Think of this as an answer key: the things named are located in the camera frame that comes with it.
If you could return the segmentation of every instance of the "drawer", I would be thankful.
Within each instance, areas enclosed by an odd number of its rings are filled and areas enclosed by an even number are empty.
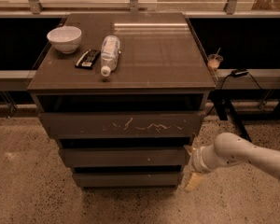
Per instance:
[[[73,174],[77,186],[82,188],[119,187],[176,187],[182,173],[142,173],[142,174]]]
[[[41,113],[50,138],[192,137],[201,129],[203,111]]]
[[[60,149],[67,167],[180,166],[189,162],[183,147]]]

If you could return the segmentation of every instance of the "desk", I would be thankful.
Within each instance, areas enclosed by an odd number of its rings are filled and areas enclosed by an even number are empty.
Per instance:
[[[28,86],[40,120],[56,140],[77,185],[176,187],[215,88],[181,13],[71,14],[82,30],[69,55],[51,48]],[[75,62],[100,49],[107,35],[121,42],[108,78]]]

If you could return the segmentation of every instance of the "cup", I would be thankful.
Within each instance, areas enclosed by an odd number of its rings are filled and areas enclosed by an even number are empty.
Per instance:
[[[223,61],[223,57],[217,54],[210,54],[207,57],[207,67],[210,70],[216,71],[220,66],[220,63]]]

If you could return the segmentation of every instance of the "white bowl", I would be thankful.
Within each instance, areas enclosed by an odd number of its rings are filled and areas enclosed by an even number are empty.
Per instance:
[[[62,26],[47,34],[50,44],[58,51],[70,54],[76,51],[81,43],[82,32],[75,26]]]

